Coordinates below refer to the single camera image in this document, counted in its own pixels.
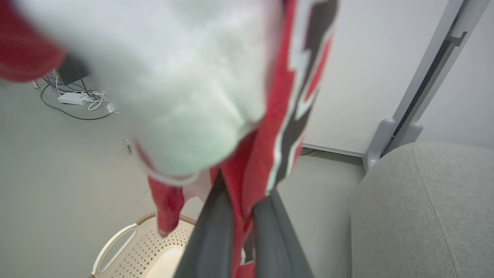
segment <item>white laundry basket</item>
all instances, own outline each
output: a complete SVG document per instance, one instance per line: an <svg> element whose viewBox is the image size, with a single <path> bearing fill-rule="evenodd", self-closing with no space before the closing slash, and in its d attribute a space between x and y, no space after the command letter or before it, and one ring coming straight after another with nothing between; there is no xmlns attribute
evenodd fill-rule
<svg viewBox="0 0 494 278"><path fill-rule="evenodd" d="M177 228L161 237L154 213L116 233L103 247L89 278L172 278L196 221L180 216ZM130 238L102 266L108 250L125 234Z"/></svg>

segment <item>floor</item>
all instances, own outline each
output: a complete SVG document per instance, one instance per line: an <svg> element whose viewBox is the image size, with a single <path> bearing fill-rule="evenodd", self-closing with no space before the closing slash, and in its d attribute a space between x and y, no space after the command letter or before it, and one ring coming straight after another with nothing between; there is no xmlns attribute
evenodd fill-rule
<svg viewBox="0 0 494 278"><path fill-rule="evenodd" d="M87 277L106 241L154 211L124 140L122 115L82 121L49 108L31 84L0 84L0 268L5 277ZM80 117L80 106L53 105ZM349 200L360 158L316 151L279 185L317 278L351 277ZM191 199L183 214L197 218Z"/></svg>

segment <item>cable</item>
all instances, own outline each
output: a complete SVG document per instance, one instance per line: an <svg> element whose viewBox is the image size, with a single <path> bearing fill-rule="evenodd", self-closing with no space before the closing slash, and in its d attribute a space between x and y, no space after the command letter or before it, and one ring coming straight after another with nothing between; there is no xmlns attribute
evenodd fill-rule
<svg viewBox="0 0 494 278"><path fill-rule="evenodd" d="M54 91L54 92L57 92L59 94L65 94L65 93L68 93L68 92L75 91L73 88L71 88L71 87L69 87L67 85L59 84L58 81L57 81L57 84L54 84L50 79L56 80L56 78L52 78L52 77L49 77L49 76L43 76L43 80L46 82L46 84L49 84L51 86L51 90ZM57 86L66 86L69 89L71 89L71 91L62 89L60 87L57 88Z"/></svg>
<svg viewBox="0 0 494 278"><path fill-rule="evenodd" d="M92 118L92 119L86 119L86 118L79 118L77 116L74 116L74 115L71 115L67 112L65 112L64 110L60 109L60 108L57 108L55 106L52 106L50 104L48 104L44 99L43 99L43 94L44 94L44 91L46 90L46 88L48 88L48 86L50 86L50 84L46 85L44 88L43 88L43 91L41 91L41 94L40 94L40 98L41 98L41 101L43 101L44 104L46 104L47 106L53 108L53 109L56 109L56 110L59 110L61 112L63 112L64 114L67 114L69 116L71 116L72 118L76 118L76 119L79 119L79 120L85 120L85 121L92 121L92 120L99 120L99 119L103 119L103 118L106 118L108 116L110 116L111 114L113 114L114 112L111 112L109 114L106 114L105 116L102 116L102 117L98 117L98 118Z"/></svg>
<svg viewBox="0 0 494 278"><path fill-rule="evenodd" d="M82 79L81 73L79 72L79 66L77 65L77 62L75 62L74 64L76 65L77 75L79 75L79 78L81 79L82 86L84 87L84 90L86 91L86 94L91 95L89 93L89 91L87 90L87 88L86 88L86 84L84 84L84 80Z"/></svg>
<svg viewBox="0 0 494 278"><path fill-rule="evenodd" d="M53 78L53 77L51 77L51 76L45 76L45 77L46 77L46 78L48 78L48 79L51 79L51 80L55 80L55 78ZM65 85L65 84L63 84L63 83L62 83L62 84L60 84L60 85L65 86L65 87L67 87L67 88L71 89L72 91L77 91L76 89L71 88L70 86ZM84 87L82 87L81 85L76 84L76 83L71 83L71 85L75 85L75 86L77 86L77 87L79 87L79 88L81 88L81 89L84 89Z"/></svg>
<svg viewBox="0 0 494 278"><path fill-rule="evenodd" d="M83 96L79 97L81 100L85 100L87 102L92 102L91 105L87 108L89 111L96 110L102 102L107 102L108 99L105 97L105 91L91 91L92 96L84 94Z"/></svg>
<svg viewBox="0 0 494 278"><path fill-rule="evenodd" d="M316 151L316 149L313 149L313 150L311 150L311 151L309 151L309 152L306 152L306 153L304 153L304 154L300 154L300 156L308 155L308 154L311 154L311 153L313 153L313 152L315 152L315 151Z"/></svg>
<svg viewBox="0 0 494 278"><path fill-rule="evenodd" d="M56 74L55 69L53 69L53 74L55 75L55 86L57 87L57 93L58 93L58 95L61 96L62 94L60 93L60 90L58 89L58 75Z"/></svg>

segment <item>sofa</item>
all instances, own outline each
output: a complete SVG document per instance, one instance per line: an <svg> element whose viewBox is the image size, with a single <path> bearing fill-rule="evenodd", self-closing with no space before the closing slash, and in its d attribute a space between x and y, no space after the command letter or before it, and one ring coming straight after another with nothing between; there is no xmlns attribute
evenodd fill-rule
<svg viewBox="0 0 494 278"><path fill-rule="evenodd" d="M494 277L494 151L413 143L353 192L354 278Z"/></svg>

